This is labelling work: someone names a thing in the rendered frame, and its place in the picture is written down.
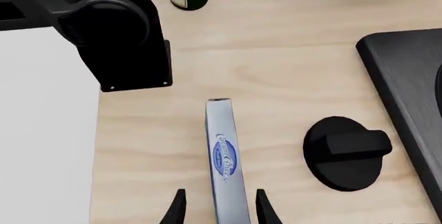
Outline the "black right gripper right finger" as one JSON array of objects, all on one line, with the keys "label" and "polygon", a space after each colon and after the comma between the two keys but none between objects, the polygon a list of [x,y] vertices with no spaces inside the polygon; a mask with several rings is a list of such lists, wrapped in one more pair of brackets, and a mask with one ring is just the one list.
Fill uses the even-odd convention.
[{"label": "black right gripper right finger", "polygon": [[264,189],[256,190],[256,214],[258,224],[282,224]]}]

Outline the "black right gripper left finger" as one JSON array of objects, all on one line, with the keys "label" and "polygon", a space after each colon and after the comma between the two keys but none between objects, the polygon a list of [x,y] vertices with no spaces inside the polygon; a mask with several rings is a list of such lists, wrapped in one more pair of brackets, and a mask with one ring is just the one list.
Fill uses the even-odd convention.
[{"label": "black right gripper left finger", "polygon": [[184,224],[186,215],[186,190],[178,189],[172,203],[159,224]]}]

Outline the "grey cream cheese box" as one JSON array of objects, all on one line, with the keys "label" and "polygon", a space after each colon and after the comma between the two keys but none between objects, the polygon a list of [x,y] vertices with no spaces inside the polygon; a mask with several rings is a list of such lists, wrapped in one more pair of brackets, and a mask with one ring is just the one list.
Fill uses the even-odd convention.
[{"label": "grey cream cheese box", "polygon": [[205,130],[216,224],[251,224],[231,99],[209,99]]}]

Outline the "round black stove knob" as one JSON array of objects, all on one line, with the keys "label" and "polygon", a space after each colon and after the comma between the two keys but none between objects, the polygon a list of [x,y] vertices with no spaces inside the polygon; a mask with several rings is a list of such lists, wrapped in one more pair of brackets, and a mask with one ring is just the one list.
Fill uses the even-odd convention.
[{"label": "round black stove knob", "polygon": [[342,116],[323,118],[306,133],[303,156],[310,172],[340,192],[368,188],[380,176],[383,157],[392,152],[386,132],[369,130]]}]

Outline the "flat black stove plate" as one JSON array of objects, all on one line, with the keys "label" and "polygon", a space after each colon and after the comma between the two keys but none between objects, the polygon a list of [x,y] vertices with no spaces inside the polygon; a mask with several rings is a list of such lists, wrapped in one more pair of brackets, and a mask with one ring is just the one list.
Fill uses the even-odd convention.
[{"label": "flat black stove plate", "polygon": [[442,28],[377,32],[356,49],[442,222]]}]

